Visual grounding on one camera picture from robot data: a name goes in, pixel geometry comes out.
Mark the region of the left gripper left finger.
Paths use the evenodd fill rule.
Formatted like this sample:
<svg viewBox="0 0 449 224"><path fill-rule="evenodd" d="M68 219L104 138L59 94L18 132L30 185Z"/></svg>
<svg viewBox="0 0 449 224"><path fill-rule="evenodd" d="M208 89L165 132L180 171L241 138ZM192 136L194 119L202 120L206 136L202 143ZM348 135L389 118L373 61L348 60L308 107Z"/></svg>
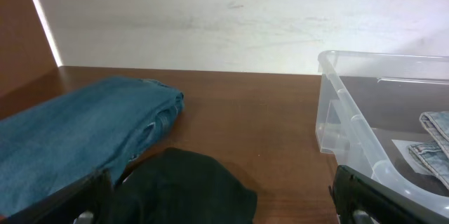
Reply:
<svg viewBox="0 0 449 224"><path fill-rule="evenodd" d="M95 171L1 220L1 224L73 223L83 213L91 213L91 223L95 223L112 192L109 171Z"/></svg>

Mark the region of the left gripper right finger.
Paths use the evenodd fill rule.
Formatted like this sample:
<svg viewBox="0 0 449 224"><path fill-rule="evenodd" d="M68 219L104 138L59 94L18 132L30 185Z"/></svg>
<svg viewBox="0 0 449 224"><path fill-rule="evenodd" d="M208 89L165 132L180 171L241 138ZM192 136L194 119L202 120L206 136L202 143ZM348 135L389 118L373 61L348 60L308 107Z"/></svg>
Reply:
<svg viewBox="0 0 449 224"><path fill-rule="evenodd" d="M340 223L425 223L426 209L346 165L329 187Z"/></svg>

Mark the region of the light blue jeans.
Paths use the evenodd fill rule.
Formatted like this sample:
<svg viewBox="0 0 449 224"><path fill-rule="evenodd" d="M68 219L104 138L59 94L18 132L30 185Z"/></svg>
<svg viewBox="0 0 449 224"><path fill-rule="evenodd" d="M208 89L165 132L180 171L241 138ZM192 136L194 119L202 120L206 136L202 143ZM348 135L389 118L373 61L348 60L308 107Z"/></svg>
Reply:
<svg viewBox="0 0 449 224"><path fill-rule="evenodd" d="M423 112L419 121L432 137L408 146L412 158L448 188L448 111Z"/></svg>

